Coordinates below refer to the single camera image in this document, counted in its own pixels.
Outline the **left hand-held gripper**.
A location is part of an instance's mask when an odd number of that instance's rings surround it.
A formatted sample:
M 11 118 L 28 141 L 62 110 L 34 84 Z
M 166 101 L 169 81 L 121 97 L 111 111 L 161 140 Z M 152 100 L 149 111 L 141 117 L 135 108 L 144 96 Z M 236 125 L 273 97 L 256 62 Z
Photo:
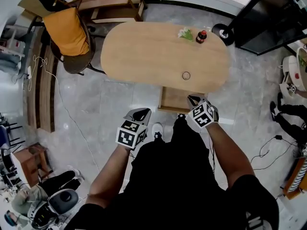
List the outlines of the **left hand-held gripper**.
M 116 143 L 134 150 L 146 138 L 148 123 L 152 111 L 150 108 L 130 110 L 123 117 L 123 124 L 118 127 Z

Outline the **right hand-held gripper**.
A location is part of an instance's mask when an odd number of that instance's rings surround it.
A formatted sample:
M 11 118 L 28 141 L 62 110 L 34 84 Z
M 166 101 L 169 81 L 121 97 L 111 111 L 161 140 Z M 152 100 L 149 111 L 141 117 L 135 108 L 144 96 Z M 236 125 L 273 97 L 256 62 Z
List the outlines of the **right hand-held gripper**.
M 204 94 L 191 94 L 187 97 L 187 102 L 190 108 L 188 116 L 200 129 L 213 122 L 219 122 L 217 108 L 208 101 Z

